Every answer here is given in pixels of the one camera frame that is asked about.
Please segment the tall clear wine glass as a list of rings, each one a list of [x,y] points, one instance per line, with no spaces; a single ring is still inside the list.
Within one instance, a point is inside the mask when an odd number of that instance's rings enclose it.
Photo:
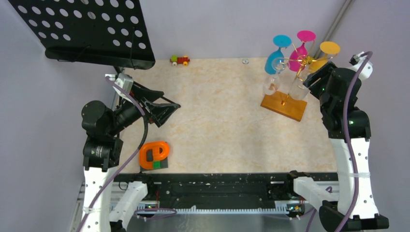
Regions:
[[[309,89],[303,85],[303,82],[310,74],[311,71],[309,69],[305,69],[298,74],[290,88],[290,97],[297,101],[303,100],[306,97],[306,95],[309,93]]]

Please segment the short clear glass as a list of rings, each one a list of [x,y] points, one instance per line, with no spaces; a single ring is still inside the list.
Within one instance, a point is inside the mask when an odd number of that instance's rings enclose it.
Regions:
[[[263,92],[265,95],[273,95],[278,91],[281,84],[281,74],[288,69],[288,61],[284,57],[269,58],[264,70],[267,74],[264,84]]]

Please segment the blue wine glass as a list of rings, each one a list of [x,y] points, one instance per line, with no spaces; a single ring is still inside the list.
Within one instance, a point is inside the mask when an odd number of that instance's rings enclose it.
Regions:
[[[277,35],[273,38],[273,44],[276,45],[278,49],[271,53],[266,60],[264,70],[267,74],[273,75],[277,73],[276,66],[284,59],[284,55],[281,50],[290,46],[291,43],[291,38],[283,34]]]

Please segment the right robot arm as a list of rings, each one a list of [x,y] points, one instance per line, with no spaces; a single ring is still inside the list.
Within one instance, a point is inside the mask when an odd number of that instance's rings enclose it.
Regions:
[[[289,199],[307,200],[328,232],[389,228],[389,220],[380,214],[372,193],[369,117],[355,106],[362,80],[369,78],[371,71],[366,60],[355,61],[349,68],[328,62],[303,82],[320,101],[322,122],[336,156],[339,193],[326,191],[308,174],[297,171],[287,175],[283,192]]]

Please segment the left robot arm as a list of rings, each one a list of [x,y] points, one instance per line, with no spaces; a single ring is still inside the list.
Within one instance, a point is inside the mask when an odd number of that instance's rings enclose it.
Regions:
[[[79,232],[124,232],[139,203],[151,199],[155,187],[147,181],[133,181],[114,209],[111,208],[114,179],[125,168],[120,164],[123,141],[119,133],[141,119],[143,135],[132,153],[136,157],[146,142],[150,124],[162,126],[180,108],[178,103],[163,98],[161,91],[142,88],[131,82],[121,84],[108,79],[108,83],[123,98],[117,109],[101,101],[90,101],[82,111],[82,128],[87,139],[83,148],[85,195]]]

